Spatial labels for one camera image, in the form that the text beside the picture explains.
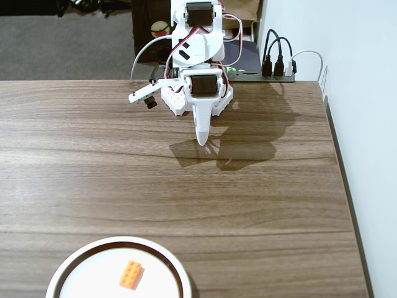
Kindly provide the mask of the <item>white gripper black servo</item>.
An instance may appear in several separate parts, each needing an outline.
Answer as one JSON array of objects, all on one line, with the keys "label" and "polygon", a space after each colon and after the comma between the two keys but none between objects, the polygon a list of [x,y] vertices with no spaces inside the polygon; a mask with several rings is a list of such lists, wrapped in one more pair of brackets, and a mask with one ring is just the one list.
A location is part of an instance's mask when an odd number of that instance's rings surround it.
[{"label": "white gripper black servo", "polygon": [[211,104],[197,103],[220,100],[222,74],[219,68],[186,69],[181,73],[186,101],[193,105],[195,134],[200,146],[204,146],[208,140],[213,107]]}]

